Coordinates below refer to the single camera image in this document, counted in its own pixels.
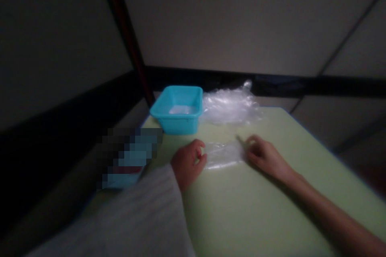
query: table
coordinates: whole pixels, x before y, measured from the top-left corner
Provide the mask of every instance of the table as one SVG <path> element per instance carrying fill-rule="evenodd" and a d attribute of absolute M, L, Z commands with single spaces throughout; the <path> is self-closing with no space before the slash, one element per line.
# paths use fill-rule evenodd
<path fill-rule="evenodd" d="M 195 135 L 164 135 L 146 173 L 170 161 L 195 138 L 226 143 L 236 134 L 259 134 L 316 189 L 386 241 L 386 204 L 281 108 L 261 108 L 263 118 L 232 128 L 202 124 Z M 149 117 L 144 128 L 159 127 Z M 183 194 L 197 256 L 334 256 L 323 232 L 288 195 L 246 163 L 204 170 Z"/>

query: crumpled plastic bag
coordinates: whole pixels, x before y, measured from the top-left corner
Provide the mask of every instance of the crumpled plastic bag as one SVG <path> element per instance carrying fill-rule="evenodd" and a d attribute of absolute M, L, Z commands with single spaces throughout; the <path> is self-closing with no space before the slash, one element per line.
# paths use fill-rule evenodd
<path fill-rule="evenodd" d="M 251 93 L 252 81 L 235 90 L 220 89 L 203 94 L 200 122 L 244 125 L 259 117 L 259 104 Z"/>

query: wall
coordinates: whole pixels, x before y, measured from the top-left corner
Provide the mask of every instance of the wall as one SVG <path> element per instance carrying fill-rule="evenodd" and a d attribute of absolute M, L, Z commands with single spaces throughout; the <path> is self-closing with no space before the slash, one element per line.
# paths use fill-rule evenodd
<path fill-rule="evenodd" d="M 385 80 L 386 0 L 371 6 L 373 1 L 126 0 L 126 4 L 149 66 Z M 333 151 L 386 113 L 384 98 L 359 95 L 258 100 L 292 112 Z"/>
<path fill-rule="evenodd" d="M 0 5 L 0 131 L 131 70 L 107 0 Z"/>

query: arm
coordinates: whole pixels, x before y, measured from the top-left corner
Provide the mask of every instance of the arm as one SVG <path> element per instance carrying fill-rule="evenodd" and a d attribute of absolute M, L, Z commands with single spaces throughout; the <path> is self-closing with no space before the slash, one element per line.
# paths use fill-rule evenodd
<path fill-rule="evenodd" d="M 253 142 L 247 151 L 249 160 L 287 186 L 343 249 L 354 256 L 386 256 L 385 243 L 313 188 L 287 164 L 271 143 L 256 135 L 246 142 Z"/>

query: white substance in container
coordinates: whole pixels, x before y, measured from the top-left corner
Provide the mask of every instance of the white substance in container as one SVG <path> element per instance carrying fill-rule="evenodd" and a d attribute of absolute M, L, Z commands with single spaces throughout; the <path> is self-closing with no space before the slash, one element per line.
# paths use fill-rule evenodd
<path fill-rule="evenodd" d="M 194 106 L 173 106 L 169 113 L 170 114 L 192 114 L 196 112 L 196 108 Z"/>

